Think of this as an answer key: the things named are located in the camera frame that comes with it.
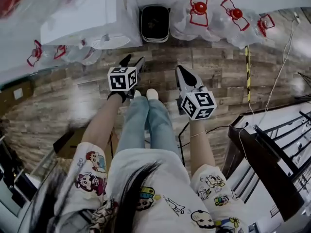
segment blue jeans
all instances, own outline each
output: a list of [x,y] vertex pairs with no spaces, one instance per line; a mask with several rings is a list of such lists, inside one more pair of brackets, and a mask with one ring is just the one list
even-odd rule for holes
[[146,97],[131,101],[116,153],[125,149],[144,149],[145,125],[152,149],[173,151],[181,158],[167,109],[159,100],[147,100]]

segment plastic water bottle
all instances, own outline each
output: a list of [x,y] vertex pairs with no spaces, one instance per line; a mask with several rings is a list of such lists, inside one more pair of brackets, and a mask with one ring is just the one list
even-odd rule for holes
[[57,47],[54,59],[62,59],[67,63],[80,62],[88,66],[94,64],[100,58],[101,54],[101,50],[92,47],[60,45]]
[[269,14],[261,17],[253,11],[244,10],[244,15],[249,21],[250,27],[227,39],[229,43],[240,49],[254,43],[263,43],[267,36],[266,31],[275,26]]
[[65,64],[61,59],[55,60],[56,46],[41,45],[37,40],[34,40],[34,43],[35,49],[27,59],[29,66],[57,67]]
[[241,9],[236,8],[231,0],[223,0],[220,4],[209,6],[212,13],[208,30],[220,38],[233,37],[244,32],[250,26]]
[[174,38],[193,40],[202,36],[208,41],[218,41],[208,31],[207,0],[179,0],[171,7],[170,31]]

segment white sneaker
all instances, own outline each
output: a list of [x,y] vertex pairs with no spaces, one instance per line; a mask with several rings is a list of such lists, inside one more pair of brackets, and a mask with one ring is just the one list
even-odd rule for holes
[[147,97],[148,100],[151,100],[151,99],[159,100],[159,94],[154,89],[149,89],[147,91],[146,97]]
[[135,90],[134,98],[141,97],[141,93],[138,90]]

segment white cable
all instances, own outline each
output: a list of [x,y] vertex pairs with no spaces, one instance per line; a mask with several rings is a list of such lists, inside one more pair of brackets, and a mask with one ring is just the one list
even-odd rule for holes
[[251,103],[248,103],[248,106],[249,106],[249,108],[251,109],[251,111],[252,111],[252,113],[253,113],[253,116],[254,116],[255,114],[254,114],[254,111],[253,111],[253,109],[252,109],[252,107],[251,107]]
[[[268,112],[268,109],[269,109],[269,102],[270,102],[270,99],[271,99],[273,90],[274,90],[274,88],[275,88],[275,86],[276,86],[276,84],[277,84],[277,80],[279,79],[279,77],[280,77],[280,75],[281,75],[281,72],[282,72],[282,70],[283,70],[283,68],[284,68],[284,66],[285,66],[285,63],[286,63],[286,61],[287,61],[287,59],[288,59],[288,56],[289,56],[289,54],[290,54],[291,47],[292,47],[292,38],[293,38],[293,35],[294,35],[296,29],[298,28],[298,25],[299,25],[299,24],[298,24],[298,25],[296,26],[296,28],[294,29],[294,22],[295,22],[295,20],[292,21],[292,28],[291,28],[290,38],[289,38],[288,42],[286,43],[286,45],[285,45],[285,47],[284,47],[284,51],[283,51],[283,61],[282,61],[281,69],[280,69],[280,71],[279,71],[279,73],[278,73],[278,75],[277,75],[277,77],[276,77],[276,81],[274,82],[273,88],[272,88],[272,90],[271,90],[271,92],[270,92],[270,94],[269,94],[269,98],[268,98],[268,101],[267,101],[267,105],[266,105],[266,107],[265,107],[265,112],[264,112],[264,114],[263,114],[262,118],[260,119],[259,124],[258,124],[257,126],[259,126],[259,125],[261,124],[261,122],[263,121],[264,117],[266,116],[266,113]],[[289,46],[288,52],[287,52],[287,54],[286,54],[286,58],[284,58],[284,57],[285,57],[285,56],[284,56],[284,55],[285,55],[285,51],[286,51],[286,48],[287,48],[288,44],[290,44],[290,46]]]
[[245,152],[245,149],[244,149],[244,146],[243,146],[243,143],[242,143],[242,140],[241,140],[241,137],[240,137],[240,133],[242,130],[246,130],[245,128],[241,129],[240,132],[239,132],[239,139],[240,139],[240,142],[241,142],[241,145],[242,145],[242,148],[244,150],[244,154],[245,154],[245,159],[248,161],[247,157],[246,157],[246,152]]

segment long black hair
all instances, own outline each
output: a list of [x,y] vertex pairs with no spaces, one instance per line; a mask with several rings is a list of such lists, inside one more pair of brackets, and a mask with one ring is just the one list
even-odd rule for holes
[[[136,207],[139,202],[140,189],[147,178],[155,172],[161,164],[154,162],[135,170],[126,181],[116,215],[101,229],[105,233],[131,233],[135,226]],[[69,190],[63,199],[62,206],[54,215],[54,205],[61,187],[63,177],[56,176],[48,185],[47,193],[43,199],[38,213],[32,212],[30,233],[53,233],[65,208]]]

